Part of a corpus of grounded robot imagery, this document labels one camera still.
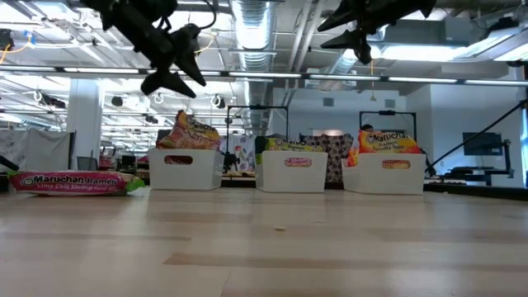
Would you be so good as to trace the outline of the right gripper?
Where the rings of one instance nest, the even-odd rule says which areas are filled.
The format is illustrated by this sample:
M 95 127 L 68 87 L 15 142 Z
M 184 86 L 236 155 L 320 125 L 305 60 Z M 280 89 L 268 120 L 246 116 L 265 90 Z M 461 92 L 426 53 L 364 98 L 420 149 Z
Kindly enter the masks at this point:
M 436 0 L 341 0 L 338 8 L 318 27 L 318 31 L 327 31 L 357 21 L 363 14 L 362 30 L 376 31 L 381 26 L 393 26 L 397 20 L 419 11 L 428 18 Z M 353 50 L 363 64 L 371 62 L 371 47 L 363 31 L 345 31 L 341 35 L 321 44 L 323 49 Z

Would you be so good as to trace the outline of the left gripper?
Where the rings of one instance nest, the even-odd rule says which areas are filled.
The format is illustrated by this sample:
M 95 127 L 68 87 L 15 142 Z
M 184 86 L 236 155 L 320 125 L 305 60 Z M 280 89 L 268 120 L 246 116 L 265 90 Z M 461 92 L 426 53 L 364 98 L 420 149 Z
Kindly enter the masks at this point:
M 153 26 L 155 21 L 166 21 L 177 9 L 177 0 L 80 0 L 85 6 L 100 13 L 102 29 L 115 27 L 133 46 L 135 53 L 144 55 L 151 68 L 170 68 L 174 64 L 201 86 L 206 81 L 196 63 L 195 50 L 200 27 L 188 23 L 172 33 Z M 141 83 L 140 90 L 150 95 L 159 88 L 195 98 L 196 94 L 177 73 L 158 69 Z

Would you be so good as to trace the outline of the red Maruchan ramen pack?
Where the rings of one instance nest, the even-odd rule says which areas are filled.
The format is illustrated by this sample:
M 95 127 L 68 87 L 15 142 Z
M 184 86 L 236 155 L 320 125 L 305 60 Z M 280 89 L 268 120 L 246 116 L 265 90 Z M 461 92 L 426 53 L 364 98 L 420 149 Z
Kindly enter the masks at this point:
M 179 110 L 170 133 L 156 143 L 157 149 L 204 149 L 217 151 L 220 135 L 216 128 L 202 124 Z

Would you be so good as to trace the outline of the green Maruchan ramen pack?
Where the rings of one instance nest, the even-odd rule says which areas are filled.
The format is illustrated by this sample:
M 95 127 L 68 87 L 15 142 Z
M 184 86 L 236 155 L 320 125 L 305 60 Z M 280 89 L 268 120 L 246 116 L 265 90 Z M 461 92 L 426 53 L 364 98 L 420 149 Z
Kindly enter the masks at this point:
M 302 142 L 287 141 L 278 138 L 267 138 L 265 150 L 271 151 L 295 151 L 322 153 L 324 149 L 320 146 L 308 145 Z
M 144 181 L 123 172 L 9 172 L 16 191 L 40 196 L 121 196 L 138 190 Z

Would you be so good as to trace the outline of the long beam with light strips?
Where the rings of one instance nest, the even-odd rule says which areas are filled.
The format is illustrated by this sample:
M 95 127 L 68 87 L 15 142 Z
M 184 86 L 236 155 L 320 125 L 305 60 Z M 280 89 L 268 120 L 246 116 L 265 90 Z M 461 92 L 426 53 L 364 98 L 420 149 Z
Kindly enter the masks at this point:
M 60 67 L 60 66 L 25 66 L 25 65 L 0 65 L 0 73 L 13 75 L 50 75 L 73 77 L 74 75 L 92 75 L 104 78 L 145 78 L 153 74 L 153 69 L 148 68 L 87 68 L 87 67 Z M 320 81 L 355 81 L 374 83 L 416 83 L 416 84 L 445 84 L 467 85 L 486 87 L 528 87 L 526 80 L 499 80 L 499 79 L 465 79 L 465 78 L 421 78 L 401 76 L 356 75 L 356 74 L 318 74 L 318 73 L 273 73 L 252 71 L 225 71 L 205 70 L 201 74 L 205 78 L 262 78 L 262 79 L 296 79 Z

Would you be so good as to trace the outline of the white pillar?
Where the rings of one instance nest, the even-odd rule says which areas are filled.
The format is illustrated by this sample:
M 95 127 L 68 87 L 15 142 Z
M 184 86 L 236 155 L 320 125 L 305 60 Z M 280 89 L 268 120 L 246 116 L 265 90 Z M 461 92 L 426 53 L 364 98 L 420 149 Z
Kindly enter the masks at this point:
M 68 97 L 66 129 L 75 133 L 72 169 L 78 157 L 99 159 L 104 91 L 98 81 L 72 78 Z

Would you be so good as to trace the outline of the floral patterned cloth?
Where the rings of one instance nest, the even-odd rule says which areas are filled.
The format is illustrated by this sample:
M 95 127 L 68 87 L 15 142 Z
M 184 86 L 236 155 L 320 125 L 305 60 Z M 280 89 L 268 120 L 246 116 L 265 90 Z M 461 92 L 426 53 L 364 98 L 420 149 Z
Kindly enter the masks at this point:
M 220 140 L 219 149 L 222 153 L 229 152 L 236 161 L 229 166 L 228 175 L 242 176 L 255 173 L 255 136 L 230 134 Z

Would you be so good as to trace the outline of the white plastic bin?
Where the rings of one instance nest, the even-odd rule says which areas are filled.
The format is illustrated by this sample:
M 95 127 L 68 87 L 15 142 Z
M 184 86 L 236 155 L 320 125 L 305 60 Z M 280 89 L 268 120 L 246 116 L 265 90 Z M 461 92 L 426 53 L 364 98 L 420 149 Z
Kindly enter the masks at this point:
M 258 190 L 277 193 L 324 192 L 328 154 L 267 150 L 256 165 Z
M 209 191 L 221 186 L 224 155 L 218 151 L 151 148 L 148 160 L 154 190 Z
M 425 169 L 421 153 L 360 153 L 355 166 L 342 160 L 343 186 L 361 194 L 421 195 Z

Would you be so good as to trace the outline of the dotted patterned cloth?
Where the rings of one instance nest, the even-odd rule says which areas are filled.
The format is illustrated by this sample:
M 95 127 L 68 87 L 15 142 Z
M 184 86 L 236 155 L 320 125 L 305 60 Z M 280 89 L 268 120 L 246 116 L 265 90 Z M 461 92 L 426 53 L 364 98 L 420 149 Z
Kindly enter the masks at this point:
M 350 134 L 331 136 L 322 134 L 320 136 L 300 135 L 299 139 L 307 145 L 320 147 L 328 154 L 326 183 L 342 183 L 342 160 L 348 157 L 353 145 L 353 137 Z

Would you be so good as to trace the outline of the grey cloth screen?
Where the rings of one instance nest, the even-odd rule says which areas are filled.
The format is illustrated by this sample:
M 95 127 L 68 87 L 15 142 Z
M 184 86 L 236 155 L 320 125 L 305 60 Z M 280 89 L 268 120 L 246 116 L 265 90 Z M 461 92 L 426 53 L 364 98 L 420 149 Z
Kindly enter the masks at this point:
M 74 132 L 0 130 L 0 156 L 21 171 L 66 171 L 71 166 Z

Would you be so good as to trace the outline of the black ceiling device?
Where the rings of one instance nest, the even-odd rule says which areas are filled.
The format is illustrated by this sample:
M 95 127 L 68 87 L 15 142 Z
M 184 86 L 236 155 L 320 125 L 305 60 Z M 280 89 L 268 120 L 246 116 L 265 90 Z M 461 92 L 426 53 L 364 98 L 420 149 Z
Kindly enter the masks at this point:
M 0 51 L 9 50 L 14 46 L 12 31 L 0 28 Z

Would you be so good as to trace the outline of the silver ventilation duct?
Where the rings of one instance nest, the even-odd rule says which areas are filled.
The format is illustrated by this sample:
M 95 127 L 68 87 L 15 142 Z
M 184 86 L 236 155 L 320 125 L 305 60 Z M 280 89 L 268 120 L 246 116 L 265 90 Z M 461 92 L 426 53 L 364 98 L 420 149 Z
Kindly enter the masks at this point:
M 391 25 L 385 25 L 378 28 L 376 31 L 369 33 L 368 31 L 363 31 L 362 28 L 358 26 L 357 21 L 351 21 L 345 25 L 345 31 L 363 31 L 366 33 L 367 43 L 371 47 L 371 62 L 375 59 L 374 51 L 375 49 L 381 50 L 384 46 L 389 45 L 403 45 L 411 43 L 411 32 L 408 28 L 404 27 L 405 22 L 401 22 L 399 25 L 396 23 Z M 333 66 L 330 66 L 327 69 L 326 74 L 331 75 L 347 75 L 351 73 L 351 70 L 357 64 L 363 64 L 355 56 L 352 49 L 327 49 L 327 50 L 343 50 L 341 56 L 336 60 Z
M 239 54 L 242 71 L 264 73 L 271 70 L 271 30 L 274 6 L 271 2 L 259 0 L 230 0 L 237 46 L 243 50 Z M 243 83 L 244 100 L 248 106 L 270 106 L 268 82 L 257 82 L 245 78 Z M 269 110 L 245 111 L 248 132 L 264 135 L 268 129 Z

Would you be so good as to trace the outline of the black frame stand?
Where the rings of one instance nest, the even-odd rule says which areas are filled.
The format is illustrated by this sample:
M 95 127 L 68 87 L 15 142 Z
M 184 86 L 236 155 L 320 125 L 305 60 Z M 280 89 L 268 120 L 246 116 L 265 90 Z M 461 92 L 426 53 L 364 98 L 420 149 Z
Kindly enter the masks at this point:
M 378 116 L 396 116 L 396 115 L 406 115 L 412 117 L 412 136 L 413 139 L 417 142 L 417 113 L 416 112 L 407 112 L 407 111 L 394 111 L 394 110 L 385 110 L 385 111 L 360 111 L 359 112 L 359 126 L 360 128 L 363 124 L 363 115 L 378 115 Z
M 232 123 L 230 111 L 233 108 L 238 108 L 238 109 L 242 109 L 242 110 L 243 109 L 248 109 L 250 111 L 284 110 L 285 111 L 285 123 L 286 123 L 285 136 L 289 137 L 289 124 L 290 124 L 289 115 L 290 115 L 290 112 L 289 112 L 289 107 L 288 106 L 263 106 L 263 105 L 260 105 L 260 104 L 246 105 L 246 106 L 227 106 L 227 116 L 224 119 L 224 122 L 226 124 L 226 133 L 228 134 L 226 136 L 225 150 L 223 151 L 223 155 L 225 157 L 228 157 L 231 154 L 230 149 L 229 149 L 229 130 L 230 130 L 230 125 Z M 256 138 L 256 141 L 257 141 L 257 153 L 262 153 L 262 152 L 264 152 L 266 150 L 266 146 L 268 144 L 268 140 L 267 139 L 268 139 L 268 136 L 257 136 L 257 138 Z

